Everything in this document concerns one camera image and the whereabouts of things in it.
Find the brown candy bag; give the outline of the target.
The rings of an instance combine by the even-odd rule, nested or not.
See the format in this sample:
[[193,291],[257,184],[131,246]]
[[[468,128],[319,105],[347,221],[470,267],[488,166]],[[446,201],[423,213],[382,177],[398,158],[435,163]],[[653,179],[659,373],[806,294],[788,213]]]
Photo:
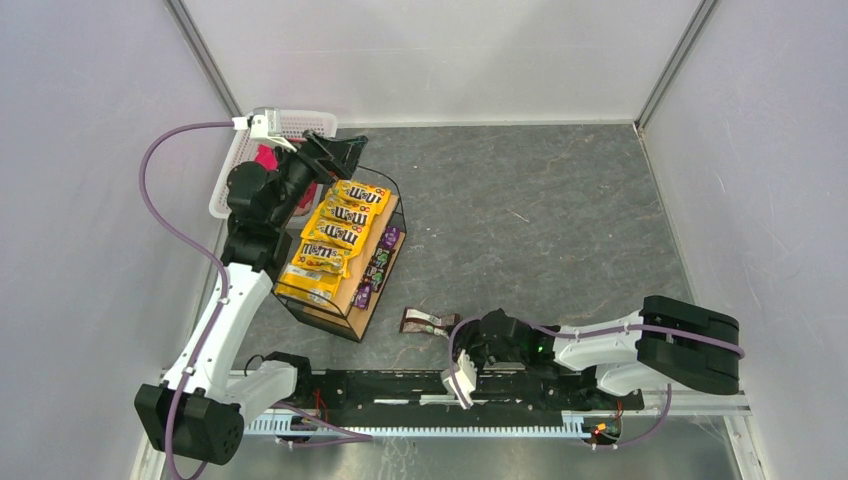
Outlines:
[[406,307],[400,321],[399,333],[428,334],[448,338],[460,320],[461,316],[456,313],[439,316]]

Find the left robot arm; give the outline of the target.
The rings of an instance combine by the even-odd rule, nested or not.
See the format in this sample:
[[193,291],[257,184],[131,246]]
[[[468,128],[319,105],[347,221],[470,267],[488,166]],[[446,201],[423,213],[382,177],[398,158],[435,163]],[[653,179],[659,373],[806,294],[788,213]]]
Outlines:
[[156,385],[140,386],[134,407],[151,445],[171,469],[179,457],[202,467],[228,463],[247,426],[273,405],[313,396],[308,358],[272,352],[236,383],[230,368],[258,307],[272,294],[292,238],[286,227],[311,186],[349,180],[368,143],[364,135],[328,138],[307,130],[293,146],[263,138],[273,168],[243,161],[219,177],[230,210],[227,238],[214,254],[173,227],[170,233],[208,258],[217,270],[216,291],[188,343]]

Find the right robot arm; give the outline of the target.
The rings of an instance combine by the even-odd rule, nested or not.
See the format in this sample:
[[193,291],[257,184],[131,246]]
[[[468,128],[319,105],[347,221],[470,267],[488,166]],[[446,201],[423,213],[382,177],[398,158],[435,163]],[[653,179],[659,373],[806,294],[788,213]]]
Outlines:
[[735,318],[660,295],[621,318],[587,326],[542,326],[497,309],[451,333],[452,357],[477,370],[513,363],[544,378],[587,374],[590,387],[617,397],[669,383],[735,395],[745,356]]

